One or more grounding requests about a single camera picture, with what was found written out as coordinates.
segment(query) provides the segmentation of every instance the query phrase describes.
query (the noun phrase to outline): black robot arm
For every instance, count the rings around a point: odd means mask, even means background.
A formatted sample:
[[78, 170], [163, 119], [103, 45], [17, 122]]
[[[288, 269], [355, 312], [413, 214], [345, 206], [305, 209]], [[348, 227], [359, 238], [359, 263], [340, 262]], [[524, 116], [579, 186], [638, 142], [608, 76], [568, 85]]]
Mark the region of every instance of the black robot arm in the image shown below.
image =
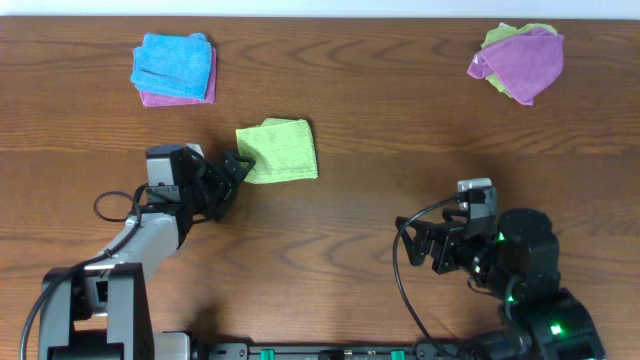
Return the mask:
[[[552, 223], [531, 209], [508, 210], [496, 224], [496, 189], [488, 179], [458, 184], [460, 209], [444, 209], [444, 223], [414, 221], [401, 236], [413, 266], [426, 255], [438, 274], [462, 268], [470, 282], [502, 300], [504, 330], [460, 347], [469, 359], [604, 359], [605, 352], [584, 306], [560, 289], [558, 239]], [[408, 219], [399, 217], [401, 229]]]

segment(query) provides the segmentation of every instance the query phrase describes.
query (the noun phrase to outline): towel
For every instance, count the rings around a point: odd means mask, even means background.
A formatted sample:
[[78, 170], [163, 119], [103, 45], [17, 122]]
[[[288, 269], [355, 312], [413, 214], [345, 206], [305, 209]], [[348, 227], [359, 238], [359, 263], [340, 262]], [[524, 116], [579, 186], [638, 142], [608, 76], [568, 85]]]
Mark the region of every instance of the towel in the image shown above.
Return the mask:
[[204, 100], [211, 70], [211, 44], [204, 34], [147, 34], [133, 57], [131, 82], [136, 89]]
[[517, 102], [533, 105], [533, 98], [562, 72], [563, 40], [545, 28], [533, 29], [479, 51], [467, 73], [476, 79], [495, 73]]
[[[553, 26], [547, 25], [547, 24], [527, 24], [521, 27], [520, 29], [518, 29], [516, 27], [509, 26], [505, 23], [500, 23], [500, 25], [498, 25], [497, 28], [493, 30], [489, 30], [489, 32], [487, 32], [487, 36], [485, 37], [484, 42], [482, 43], [482, 45], [480, 45], [480, 47], [484, 49], [485, 47], [491, 44], [495, 44], [502, 40], [508, 39], [512, 36], [528, 33], [531, 30], [537, 29], [537, 28], [547, 29], [550, 32], [552, 32], [554, 35], [558, 34], [558, 31], [556, 31], [556, 29], [554, 29]], [[502, 83], [502, 81], [500, 81], [500, 79], [498, 79], [498, 76], [496, 76], [495, 73], [487, 76], [486, 80], [489, 81], [489, 83], [493, 85], [496, 89], [498, 89], [498, 91], [500, 91], [501, 93], [504, 93], [509, 98], [512, 98], [511, 94], [509, 94], [509, 91], [504, 87], [504, 84]]]
[[142, 105], [145, 107], [213, 104], [216, 102], [216, 49], [211, 48], [211, 71], [209, 72], [209, 84], [204, 95], [204, 100], [186, 99], [175, 96], [152, 94], [140, 91]]
[[238, 153], [256, 161], [246, 182], [268, 184], [316, 179], [318, 165], [306, 120], [266, 119], [262, 125], [236, 130]]

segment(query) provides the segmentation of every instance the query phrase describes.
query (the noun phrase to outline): wooden table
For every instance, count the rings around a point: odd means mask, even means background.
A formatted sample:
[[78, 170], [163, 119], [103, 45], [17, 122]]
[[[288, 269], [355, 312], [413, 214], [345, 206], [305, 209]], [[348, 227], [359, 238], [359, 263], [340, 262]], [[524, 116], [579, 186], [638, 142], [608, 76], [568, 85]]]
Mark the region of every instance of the wooden table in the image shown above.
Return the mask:
[[[610, 359], [637, 356], [640, 24], [550, 21], [565, 35], [564, 72], [529, 107], [466, 74], [498, 22], [0, 18], [0, 357], [15, 357], [42, 276], [120, 231], [91, 205], [145, 182], [147, 147], [196, 142], [214, 156], [273, 116], [309, 120], [320, 177], [243, 184], [223, 223], [194, 228], [147, 286], [155, 331], [411, 343], [394, 219], [486, 176], [502, 209], [551, 217], [562, 284]], [[211, 36], [215, 105], [142, 107], [129, 75], [146, 32]], [[498, 301], [469, 291], [464, 273], [401, 263], [434, 336], [499, 328]]]

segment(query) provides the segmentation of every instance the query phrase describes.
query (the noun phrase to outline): purple cloth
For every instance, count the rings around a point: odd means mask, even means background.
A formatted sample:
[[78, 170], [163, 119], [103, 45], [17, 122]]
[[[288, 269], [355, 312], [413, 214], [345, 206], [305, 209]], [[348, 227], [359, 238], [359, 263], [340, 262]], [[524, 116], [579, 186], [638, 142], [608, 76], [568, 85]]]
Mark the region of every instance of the purple cloth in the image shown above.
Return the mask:
[[216, 102], [216, 49], [211, 48], [211, 72], [209, 73], [209, 84], [204, 94], [204, 100], [158, 95], [144, 91], [140, 91], [140, 98], [142, 99], [142, 105], [145, 107], [213, 104]]
[[562, 72], [563, 41], [562, 35], [536, 28], [477, 52], [467, 73], [476, 79], [495, 73], [517, 102], [533, 105]]

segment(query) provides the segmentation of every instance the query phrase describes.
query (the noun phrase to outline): folded towel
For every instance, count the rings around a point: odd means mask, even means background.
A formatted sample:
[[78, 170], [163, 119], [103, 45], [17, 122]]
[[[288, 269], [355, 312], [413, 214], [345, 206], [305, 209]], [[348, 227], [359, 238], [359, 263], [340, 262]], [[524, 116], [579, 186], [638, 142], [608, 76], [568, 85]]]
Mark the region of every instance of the folded towel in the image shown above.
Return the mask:
[[484, 79], [495, 73], [513, 98], [533, 105], [533, 98], [562, 72], [562, 35], [536, 28], [476, 53], [467, 73]]
[[236, 137], [238, 153], [256, 161], [246, 182], [267, 184], [318, 177], [306, 120], [266, 119], [262, 125], [236, 130]]
[[211, 70], [211, 44], [203, 34], [147, 34], [133, 50], [131, 82], [159, 95], [204, 100]]
[[[484, 42], [482, 43], [482, 45], [480, 45], [480, 47], [484, 49], [485, 47], [491, 44], [495, 44], [497, 42], [500, 42], [502, 40], [508, 39], [516, 35], [528, 33], [531, 30], [537, 29], [537, 28], [547, 29], [550, 32], [552, 32], [554, 35], [558, 34], [558, 31], [554, 29], [553, 26], [547, 25], [547, 24], [527, 24], [521, 27], [520, 29], [518, 29], [516, 27], [509, 26], [505, 23], [500, 23], [500, 25], [497, 28], [493, 30], [489, 30], [489, 32], [487, 32], [487, 36], [485, 37]], [[487, 76], [486, 80], [489, 81], [489, 83], [493, 85], [496, 89], [498, 89], [498, 91], [500, 91], [501, 93], [504, 93], [509, 98], [512, 98], [511, 94], [509, 94], [509, 91], [504, 87], [504, 84], [502, 83], [502, 81], [500, 81], [500, 79], [498, 79], [498, 76], [496, 76], [496, 74], [491, 74]]]
[[193, 104], [213, 104], [216, 102], [216, 49], [211, 48], [211, 71], [209, 73], [209, 84], [204, 95], [204, 100], [186, 99], [175, 96], [152, 94], [140, 91], [142, 105], [145, 107], [193, 105]]

